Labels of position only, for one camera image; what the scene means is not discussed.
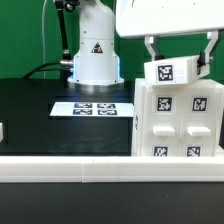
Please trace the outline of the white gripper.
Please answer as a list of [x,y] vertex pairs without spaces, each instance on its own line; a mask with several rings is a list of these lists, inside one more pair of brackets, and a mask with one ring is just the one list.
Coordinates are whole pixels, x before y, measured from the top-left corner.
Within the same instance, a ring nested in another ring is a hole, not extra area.
[[117,0],[116,30],[121,37],[146,36],[151,60],[162,60],[159,36],[206,32],[209,40],[200,53],[200,67],[212,62],[212,52],[224,29],[224,0]]

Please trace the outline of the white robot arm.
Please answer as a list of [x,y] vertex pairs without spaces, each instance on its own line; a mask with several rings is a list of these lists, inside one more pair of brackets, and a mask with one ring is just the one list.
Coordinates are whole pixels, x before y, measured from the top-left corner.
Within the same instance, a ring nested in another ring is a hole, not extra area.
[[[114,35],[142,37],[152,56],[144,64],[153,86],[187,84],[209,74],[210,52],[224,29],[224,0],[116,0],[111,10],[100,0],[80,0],[80,48],[73,59],[71,83],[110,86],[123,82]],[[155,40],[161,36],[206,33],[210,43],[195,56],[161,59]]]

